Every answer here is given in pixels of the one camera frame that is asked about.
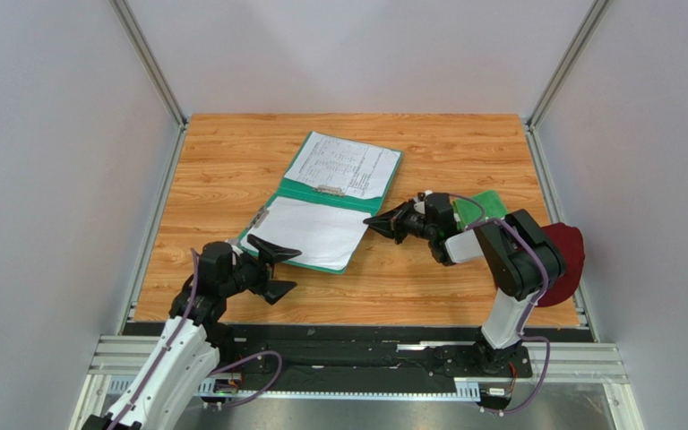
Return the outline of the printed paper sheet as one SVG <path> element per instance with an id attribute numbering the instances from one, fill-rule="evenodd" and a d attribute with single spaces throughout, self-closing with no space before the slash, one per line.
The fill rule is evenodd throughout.
<path id="1" fill-rule="evenodd" d="M 402 152 L 310 132 L 284 177 L 292 182 L 371 200 L 387 193 Z"/>

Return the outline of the white paper sheet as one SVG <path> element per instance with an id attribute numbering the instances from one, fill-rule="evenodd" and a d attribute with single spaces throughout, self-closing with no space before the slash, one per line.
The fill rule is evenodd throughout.
<path id="1" fill-rule="evenodd" d="M 278 196 L 265 207 L 261 219 L 240 239 L 240 246 L 256 252 L 248 243 L 254 235 L 264 241 L 301 252 L 290 261 L 307 268 L 346 270 L 364 233 L 367 212 L 337 208 Z"/>

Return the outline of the green file folder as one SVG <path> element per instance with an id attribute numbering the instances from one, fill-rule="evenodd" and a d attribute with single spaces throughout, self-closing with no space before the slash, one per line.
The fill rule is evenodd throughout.
<path id="1" fill-rule="evenodd" d="M 264 205 L 268 206 L 269 203 L 272 202 L 272 200 L 274 198 L 276 198 L 278 196 L 283 196 L 283 197 L 288 197 L 291 199 L 296 199 L 296 200 L 304 201 L 304 202 L 320 203 L 320 204 L 333 206 L 333 207 L 337 207 L 337 208 L 344 208 L 344 209 L 351 209 L 351 210 L 355 210 L 355 211 L 367 212 L 369 214 L 368 218 L 376 215 L 379 212 L 379 210 L 382 208 L 382 205 L 384 204 L 384 201 L 385 201 L 386 194 L 390 190 L 392 182 L 396 176 L 396 174 L 395 174 L 394 177 L 392 178 L 389 189 L 388 189 L 388 191 L 384 197 L 375 198 L 375 199 L 371 199 L 371 200 L 359 200 L 359 199 L 353 198 L 353 197 L 334 196 L 334 195 L 328 195 L 328 194 L 324 194 L 324 193 L 317 193 L 314 190 L 314 188 L 312 188 L 308 185 L 302 185 L 302 184 L 299 184 L 296 182 L 292 182 L 292 181 L 286 179 L 284 177 L 284 175 L 281 178 L 281 180 L 279 181 L 278 189 L 274 192 L 274 194 L 271 196 L 271 198 Z M 247 230 L 248 229 L 246 227 L 245 230 L 239 235 L 239 237 L 238 237 L 239 240 L 241 239 L 241 237 L 243 237 L 245 235 Z M 247 251 L 247 252 L 249 252 L 251 254 L 257 254 L 257 251 L 256 252 Z M 302 266 L 302 265 L 294 264 L 290 260 L 289 260 L 289 264 L 296 265 L 297 267 L 307 268 L 307 267 Z M 341 274 L 344 271 L 341 271 L 341 272 L 323 271 L 323 272 Z"/>

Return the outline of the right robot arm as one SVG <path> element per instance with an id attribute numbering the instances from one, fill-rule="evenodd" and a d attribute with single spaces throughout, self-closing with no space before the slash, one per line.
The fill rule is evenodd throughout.
<path id="1" fill-rule="evenodd" d="M 401 244 L 408 236 L 424 239 L 444 266 L 486 261 L 496 286 L 494 304 L 470 348 L 469 363 L 479 372 L 507 369 L 525 340 L 523 328 L 540 298 L 566 273 L 556 244 L 525 210 L 463 220 L 454 193 L 419 193 L 398 207 L 364 219 L 377 234 Z"/>

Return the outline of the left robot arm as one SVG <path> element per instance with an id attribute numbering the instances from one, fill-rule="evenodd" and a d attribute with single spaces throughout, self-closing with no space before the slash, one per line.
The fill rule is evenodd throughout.
<path id="1" fill-rule="evenodd" d="M 247 253 L 230 242 L 210 242 L 191 252 L 192 275 L 175 297 L 169 317 L 131 385 L 102 416 L 91 415 L 85 429 L 171 429 L 199 385 L 220 365 L 222 353 L 234 353 L 231 327 L 220 322 L 228 299 L 249 291 L 273 305 L 296 282 L 274 277 L 277 264 L 301 251 L 248 235 L 258 252 Z"/>

